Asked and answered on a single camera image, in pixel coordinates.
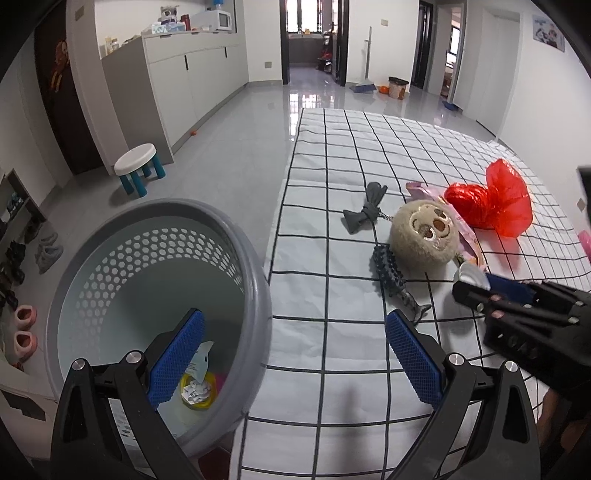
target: microwave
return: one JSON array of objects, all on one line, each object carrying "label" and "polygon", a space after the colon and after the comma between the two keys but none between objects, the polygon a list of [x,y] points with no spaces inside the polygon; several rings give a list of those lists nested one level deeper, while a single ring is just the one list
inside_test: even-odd
[{"label": "microwave", "polygon": [[211,31],[230,31],[232,29],[232,16],[223,10],[206,10],[190,17],[191,28],[201,27]]}]

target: gray tile floor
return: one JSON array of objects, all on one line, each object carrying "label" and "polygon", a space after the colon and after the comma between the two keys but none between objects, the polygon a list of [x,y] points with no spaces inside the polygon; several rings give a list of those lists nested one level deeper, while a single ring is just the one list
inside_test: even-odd
[{"label": "gray tile floor", "polygon": [[[443,107],[440,99],[411,89],[403,101],[379,93],[355,94],[337,86],[331,77],[314,69],[292,69],[289,86],[254,86],[245,89],[203,125],[165,166],[164,179],[148,181],[143,199],[127,196],[116,177],[104,170],[75,177],[49,206],[50,225],[60,235],[64,254],[55,266],[39,275],[28,248],[23,269],[25,283],[16,289],[21,303],[38,309],[32,331],[39,349],[25,364],[51,396],[44,362],[45,319],[59,278],[82,242],[113,215],[142,202],[182,197],[206,202],[229,215],[264,259],[287,160],[293,148],[302,108],[337,108],[402,116],[457,130],[480,140],[493,137],[475,121]],[[9,309],[4,309],[3,322]]]}]

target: metal screw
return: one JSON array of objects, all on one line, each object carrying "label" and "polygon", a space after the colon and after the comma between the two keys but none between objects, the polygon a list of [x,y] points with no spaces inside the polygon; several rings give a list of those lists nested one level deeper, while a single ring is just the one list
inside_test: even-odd
[{"label": "metal screw", "polygon": [[505,368],[509,372],[517,372],[519,370],[519,366],[515,362],[512,362],[511,360],[509,360],[508,362],[505,362]]},{"label": "metal screw", "polygon": [[459,353],[452,353],[449,356],[449,361],[453,365],[462,365],[464,363],[464,357],[462,357]]},{"label": "metal screw", "polygon": [[142,353],[141,352],[129,352],[127,354],[127,356],[125,357],[125,360],[129,364],[136,364],[141,359],[142,359]]},{"label": "metal screw", "polygon": [[73,368],[74,370],[77,370],[77,371],[78,371],[78,370],[82,370],[82,368],[83,368],[85,365],[86,365],[86,362],[84,361],[84,359],[83,359],[83,358],[79,358],[79,359],[77,359],[77,360],[74,360],[74,361],[72,362],[72,368]]}]

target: fish-shaped toy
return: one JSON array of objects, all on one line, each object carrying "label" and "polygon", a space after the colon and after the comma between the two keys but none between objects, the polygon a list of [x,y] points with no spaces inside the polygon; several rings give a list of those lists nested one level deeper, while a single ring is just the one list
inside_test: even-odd
[{"label": "fish-shaped toy", "polygon": [[404,306],[413,313],[413,324],[421,321],[425,313],[431,310],[431,305],[419,305],[414,297],[405,288],[406,280],[398,269],[396,258],[390,251],[389,245],[377,245],[372,255],[379,279],[382,285],[390,292],[390,296],[396,295]]}]

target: beige plush ball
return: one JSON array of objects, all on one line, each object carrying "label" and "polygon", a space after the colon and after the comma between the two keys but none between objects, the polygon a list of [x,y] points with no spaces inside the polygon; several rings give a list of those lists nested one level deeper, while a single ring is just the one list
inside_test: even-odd
[{"label": "beige plush ball", "polygon": [[445,205],[415,200],[392,219],[390,249],[397,260],[422,268],[446,264],[459,247],[457,227]]}]

